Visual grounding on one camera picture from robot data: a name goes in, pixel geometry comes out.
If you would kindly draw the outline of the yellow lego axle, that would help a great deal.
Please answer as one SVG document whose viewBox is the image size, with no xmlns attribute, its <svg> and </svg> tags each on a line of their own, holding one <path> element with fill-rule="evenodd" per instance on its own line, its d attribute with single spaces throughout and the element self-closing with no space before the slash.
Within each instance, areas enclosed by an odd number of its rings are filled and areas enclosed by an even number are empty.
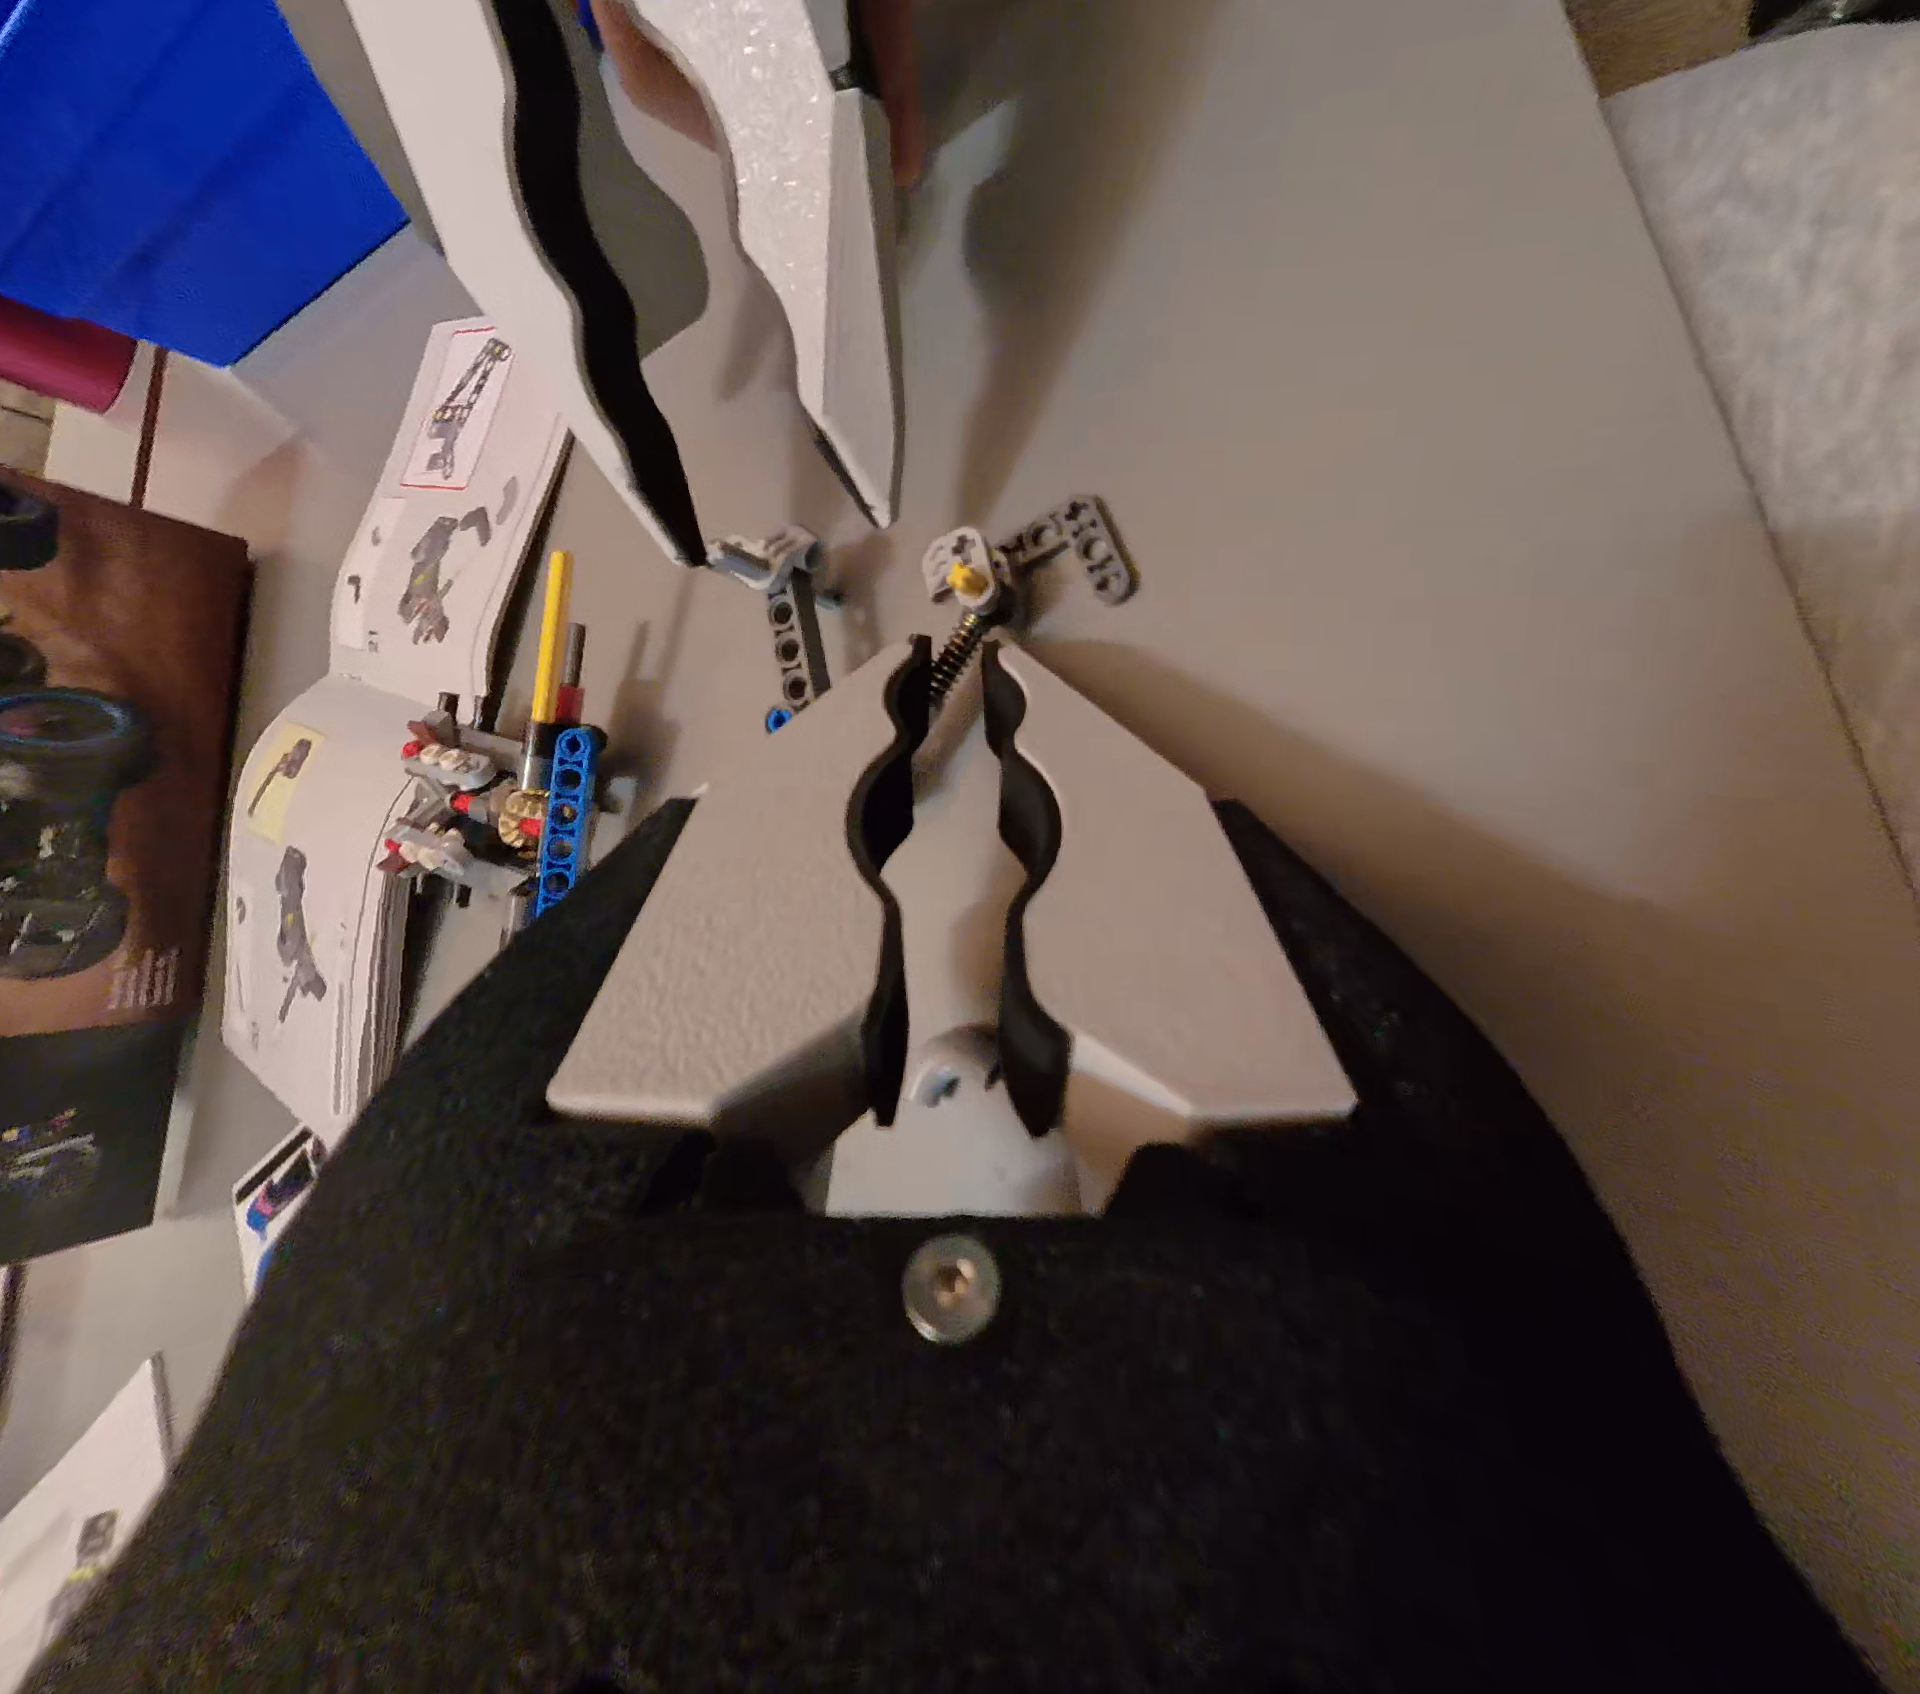
<svg viewBox="0 0 1920 1694">
<path fill-rule="evenodd" d="M 559 718 L 565 687 L 572 578 L 574 555 L 549 551 L 539 589 L 539 635 L 528 713 L 528 740 L 533 738 L 535 729 L 551 726 Z"/>
</svg>

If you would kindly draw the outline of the open lego instruction booklet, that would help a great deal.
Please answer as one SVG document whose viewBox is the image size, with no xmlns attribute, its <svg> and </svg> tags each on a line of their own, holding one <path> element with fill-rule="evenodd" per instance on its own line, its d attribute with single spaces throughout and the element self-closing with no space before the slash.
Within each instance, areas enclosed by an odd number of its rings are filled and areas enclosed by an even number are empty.
<svg viewBox="0 0 1920 1694">
<path fill-rule="evenodd" d="M 476 718 L 565 438 L 489 323 L 430 330 L 334 578 L 325 672 L 240 770 L 222 1038 L 325 1140 L 394 1070 L 411 891 L 502 898 L 532 876 L 517 746 Z"/>
</svg>

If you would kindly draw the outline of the blue plastic bin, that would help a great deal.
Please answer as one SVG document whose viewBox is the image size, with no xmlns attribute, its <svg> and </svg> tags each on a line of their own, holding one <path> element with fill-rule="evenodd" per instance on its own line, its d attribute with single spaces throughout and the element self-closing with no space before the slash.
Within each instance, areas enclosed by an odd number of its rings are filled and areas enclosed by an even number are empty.
<svg viewBox="0 0 1920 1694">
<path fill-rule="evenodd" d="M 2 0 L 2 293 L 228 367 L 408 216 L 277 0 Z"/>
</svg>

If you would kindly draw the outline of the blue and grey lego assembly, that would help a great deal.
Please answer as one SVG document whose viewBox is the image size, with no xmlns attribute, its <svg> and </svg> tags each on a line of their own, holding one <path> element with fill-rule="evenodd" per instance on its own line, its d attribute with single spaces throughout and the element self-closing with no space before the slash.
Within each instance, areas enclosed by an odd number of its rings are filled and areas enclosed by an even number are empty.
<svg viewBox="0 0 1920 1694">
<path fill-rule="evenodd" d="M 555 668 L 539 700 L 553 716 L 510 743 L 454 715 L 444 697 L 408 722 L 400 748 L 405 800 L 376 844 L 371 869 L 395 883 L 440 883 L 459 902 L 504 902 L 502 937 L 553 908 L 583 876 L 600 802 L 606 736 L 583 716 L 586 626 L 542 639 Z"/>
</svg>

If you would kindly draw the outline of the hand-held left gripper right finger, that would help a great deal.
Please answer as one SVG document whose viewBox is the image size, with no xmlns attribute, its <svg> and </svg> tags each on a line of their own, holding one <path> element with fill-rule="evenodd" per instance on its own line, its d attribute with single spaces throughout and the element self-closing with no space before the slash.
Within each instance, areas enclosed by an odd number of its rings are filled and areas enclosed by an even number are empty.
<svg viewBox="0 0 1920 1694">
<path fill-rule="evenodd" d="M 1348 1118 L 1356 1087 L 1210 796 L 1030 655 L 987 645 L 1003 917 L 998 1058 L 1034 1138 Z"/>
</svg>

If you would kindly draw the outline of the maroon cylinder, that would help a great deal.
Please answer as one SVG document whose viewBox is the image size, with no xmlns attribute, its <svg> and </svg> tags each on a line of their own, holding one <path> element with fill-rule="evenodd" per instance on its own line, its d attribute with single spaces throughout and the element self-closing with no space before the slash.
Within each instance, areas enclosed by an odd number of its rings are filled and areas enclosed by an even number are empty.
<svg viewBox="0 0 1920 1694">
<path fill-rule="evenodd" d="M 135 355 L 131 336 L 2 299 L 2 381 L 7 386 L 106 414 L 121 396 Z"/>
</svg>

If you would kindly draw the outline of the grey lego connector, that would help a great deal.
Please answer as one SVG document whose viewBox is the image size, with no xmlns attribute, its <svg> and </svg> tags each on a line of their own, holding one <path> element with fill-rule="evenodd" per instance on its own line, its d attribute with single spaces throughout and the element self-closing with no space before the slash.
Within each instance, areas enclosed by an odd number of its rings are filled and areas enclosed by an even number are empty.
<svg viewBox="0 0 1920 1694">
<path fill-rule="evenodd" d="M 821 555 L 820 539 L 798 524 L 783 524 L 765 536 L 723 535 L 705 541 L 708 571 L 764 596 L 789 591 L 798 578 L 811 578 Z"/>
</svg>

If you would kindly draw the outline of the grey lego shock absorber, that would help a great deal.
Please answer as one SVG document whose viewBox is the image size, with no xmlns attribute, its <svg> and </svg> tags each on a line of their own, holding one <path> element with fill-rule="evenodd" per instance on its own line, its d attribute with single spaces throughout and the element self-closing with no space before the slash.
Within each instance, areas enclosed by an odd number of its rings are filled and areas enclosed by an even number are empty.
<svg viewBox="0 0 1920 1694">
<path fill-rule="evenodd" d="M 922 576 L 933 603 L 949 603 L 955 621 L 930 659 L 927 718 L 936 722 L 989 637 L 1020 612 L 1020 580 L 1009 555 L 974 527 L 936 539 L 924 552 Z"/>
</svg>

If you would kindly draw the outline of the grey angled technic beam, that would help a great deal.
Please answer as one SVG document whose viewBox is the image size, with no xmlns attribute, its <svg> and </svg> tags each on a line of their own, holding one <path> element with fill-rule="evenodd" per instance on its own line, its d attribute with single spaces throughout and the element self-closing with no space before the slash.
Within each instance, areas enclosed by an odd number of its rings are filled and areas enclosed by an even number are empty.
<svg viewBox="0 0 1920 1694">
<path fill-rule="evenodd" d="M 1013 578 L 1056 561 L 1072 562 L 1101 607 L 1129 603 L 1139 578 L 1111 517 L 1096 496 L 1068 496 L 998 545 Z"/>
</svg>

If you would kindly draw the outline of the lego sticker sheet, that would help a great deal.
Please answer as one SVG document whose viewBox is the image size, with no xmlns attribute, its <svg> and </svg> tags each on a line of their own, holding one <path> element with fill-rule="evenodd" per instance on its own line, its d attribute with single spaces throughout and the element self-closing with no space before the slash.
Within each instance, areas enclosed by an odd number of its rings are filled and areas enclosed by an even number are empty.
<svg viewBox="0 0 1920 1694">
<path fill-rule="evenodd" d="M 245 1303 L 257 1295 L 282 1234 L 310 1198 L 325 1154 L 323 1138 L 297 1127 L 234 1184 L 230 1203 Z"/>
</svg>

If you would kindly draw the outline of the lego set box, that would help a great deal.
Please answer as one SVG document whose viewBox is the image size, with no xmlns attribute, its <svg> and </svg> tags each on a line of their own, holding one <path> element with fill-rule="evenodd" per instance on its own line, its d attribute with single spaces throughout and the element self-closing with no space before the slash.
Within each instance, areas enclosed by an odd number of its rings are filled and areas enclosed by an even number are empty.
<svg viewBox="0 0 1920 1694">
<path fill-rule="evenodd" d="M 2 482 L 2 1260 L 156 1218 L 203 1006 L 241 541 Z"/>
</svg>

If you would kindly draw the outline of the grey upholstered seat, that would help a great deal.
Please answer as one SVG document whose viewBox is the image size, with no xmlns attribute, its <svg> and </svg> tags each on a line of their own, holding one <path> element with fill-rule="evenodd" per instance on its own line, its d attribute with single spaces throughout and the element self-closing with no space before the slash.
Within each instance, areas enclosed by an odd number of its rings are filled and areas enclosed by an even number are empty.
<svg viewBox="0 0 1920 1694">
<path fill-rule="evenodd" d="M 1917 27 L 1602 102 L 1794 603 L 1917 876 Z"/>
</svg>

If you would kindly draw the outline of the person's right hand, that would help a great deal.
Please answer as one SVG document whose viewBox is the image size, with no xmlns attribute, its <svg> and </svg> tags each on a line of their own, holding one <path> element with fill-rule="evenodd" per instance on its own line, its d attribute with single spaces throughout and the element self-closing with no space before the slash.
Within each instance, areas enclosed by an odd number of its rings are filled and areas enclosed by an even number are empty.
<svg viewBox="0 0 1920 1694">
<path fill-rule="evenodd" d="M 861 0 L 876 95 L 890 129 L 893 183 L 917 186 L 925 162 L 925 119 L 913 0 Z"/>
</svg>

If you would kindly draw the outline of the white printed paper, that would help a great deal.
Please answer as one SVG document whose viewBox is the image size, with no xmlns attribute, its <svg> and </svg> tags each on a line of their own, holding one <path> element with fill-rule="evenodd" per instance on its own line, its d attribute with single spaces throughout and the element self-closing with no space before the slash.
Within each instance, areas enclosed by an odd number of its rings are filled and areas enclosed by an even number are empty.
<svg viewBox="0 0 1920 1694">
<path fill-rule="evenodd" d="M 119 1561 L 158 1498 L 173 1426 L 151 1356 L 2 1520 L 2 1690 L 29 1671 Z"/>
</svg>

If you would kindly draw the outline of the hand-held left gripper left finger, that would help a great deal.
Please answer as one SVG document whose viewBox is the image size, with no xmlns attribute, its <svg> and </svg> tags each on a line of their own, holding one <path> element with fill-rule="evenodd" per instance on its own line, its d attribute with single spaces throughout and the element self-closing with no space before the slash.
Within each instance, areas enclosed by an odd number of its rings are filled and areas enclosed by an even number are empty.
<svg viewBox="0 0 1920 1694">
<path fill-rule="evenodd" d="M 900 1111 L 900 902 L 932 642 L 863 663 L 683 818 L 546 1089 L 553 1114 L 844 1132 Z"/>
</svg>

